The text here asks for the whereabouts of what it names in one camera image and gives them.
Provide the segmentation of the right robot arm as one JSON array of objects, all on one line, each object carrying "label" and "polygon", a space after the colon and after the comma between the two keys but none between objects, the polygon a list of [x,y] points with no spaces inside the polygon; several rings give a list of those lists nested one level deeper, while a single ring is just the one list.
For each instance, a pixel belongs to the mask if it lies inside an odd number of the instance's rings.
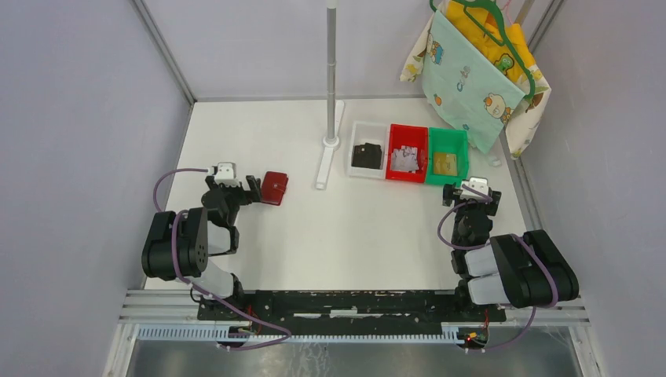
[{"label": "right robot arm", "polygon": [[443,218],[454,223],[450,238],[437,234],[462,279],[453,308],[463,320],[476,319],[488,305],[553,307],[580,293],[576,274],[545,230],[491,234],[501,196],[484,178],[443,188],[449,209]]}]

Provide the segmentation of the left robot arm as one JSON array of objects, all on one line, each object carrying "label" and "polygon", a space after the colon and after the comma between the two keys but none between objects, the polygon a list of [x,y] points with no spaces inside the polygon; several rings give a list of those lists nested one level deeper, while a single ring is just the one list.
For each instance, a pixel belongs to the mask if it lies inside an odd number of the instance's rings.
[{"label": "left robot arm", "polygon": [[[217,299],[218,312],[228,320],[237,320],[246,312],[243,287],[236,275],[214,266],[209,259],[237,252],[240,231],[236,218],[240,208],[262,199],[261,181],[252,175],[246,176],[246,181],[247,189],[241,184],[224,185],[207,178],[208,191],[201,198],[201,207],[182,215],[157,212],[141,256],[146,276],[191,284],[206,300]],[[211,225],[228,232],[226,251],[212,250],[208,240]]]}]

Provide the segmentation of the red leather card holder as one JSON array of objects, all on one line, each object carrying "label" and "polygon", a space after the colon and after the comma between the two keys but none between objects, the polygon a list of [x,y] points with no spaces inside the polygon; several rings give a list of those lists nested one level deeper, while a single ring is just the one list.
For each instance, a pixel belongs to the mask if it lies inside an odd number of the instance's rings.
[{"label": "red leather card holder", "polygon": [[288,176],[282,172],[267,171],[262,180],[262,203],[281,205],[287,190]]}]

